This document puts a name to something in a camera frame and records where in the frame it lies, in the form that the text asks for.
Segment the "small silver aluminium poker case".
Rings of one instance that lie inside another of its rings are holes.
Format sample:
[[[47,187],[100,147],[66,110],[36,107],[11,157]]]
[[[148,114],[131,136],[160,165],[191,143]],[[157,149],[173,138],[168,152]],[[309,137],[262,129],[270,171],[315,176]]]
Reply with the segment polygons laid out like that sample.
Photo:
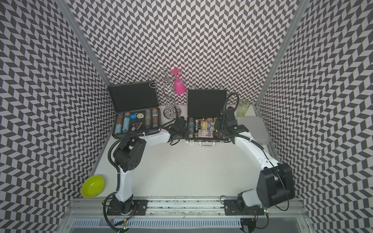
[[[260,144],[268,145],[270,136],[261,117],[258,116],[240,116],[237,118],[238,125],[244,125]]]

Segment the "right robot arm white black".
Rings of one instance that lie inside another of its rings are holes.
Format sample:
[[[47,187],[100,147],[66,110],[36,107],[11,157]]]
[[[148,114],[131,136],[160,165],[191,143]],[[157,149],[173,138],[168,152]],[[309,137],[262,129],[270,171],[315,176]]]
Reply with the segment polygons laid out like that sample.
[[[287,207],[280,209],[287,211],[290,200],[295,197],[292,168],[286,163],[280,163],[265,152],[264,148],[254,140],[246,126],[239,125],[235,111],[239,106],[238,93],[227,96],[221,112],[222,136],[229,139],[240,148],[253,162],[258,172],[255,188],[238,194],[237,203],[239,210],[245,212],[254,207],[277,207],[286,202]]]

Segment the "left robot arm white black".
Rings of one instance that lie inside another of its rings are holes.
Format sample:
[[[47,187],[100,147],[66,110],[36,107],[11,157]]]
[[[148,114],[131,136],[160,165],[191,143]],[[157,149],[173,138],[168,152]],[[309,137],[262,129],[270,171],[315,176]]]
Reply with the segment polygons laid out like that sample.
[[[133,195],[134,170],[142,160],[146,149],[170,143],[185,137],[186,119],[178,116],[165,127],[145,133],[129,133],[117,140],[108,152],[108,161],[117,173],[116,190],[103,201],[103,212],[109,216],[131,215],[135,212]]]

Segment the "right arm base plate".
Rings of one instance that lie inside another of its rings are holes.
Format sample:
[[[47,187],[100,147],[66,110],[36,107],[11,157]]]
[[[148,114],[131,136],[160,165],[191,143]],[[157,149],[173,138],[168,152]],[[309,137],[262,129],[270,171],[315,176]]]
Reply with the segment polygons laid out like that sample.
[[[265,211],[260,206],[247,206],[243,201],[224,200],[224,211],[226,216],[264,216]]]

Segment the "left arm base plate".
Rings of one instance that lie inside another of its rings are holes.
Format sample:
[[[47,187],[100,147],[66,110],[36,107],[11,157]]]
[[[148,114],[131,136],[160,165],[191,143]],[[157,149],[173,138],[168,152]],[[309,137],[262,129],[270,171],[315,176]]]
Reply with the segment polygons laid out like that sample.
[[[148,202],[148,200],[128,200],[126,202],[111,200],[106,214],[108,216],[144,216]]]

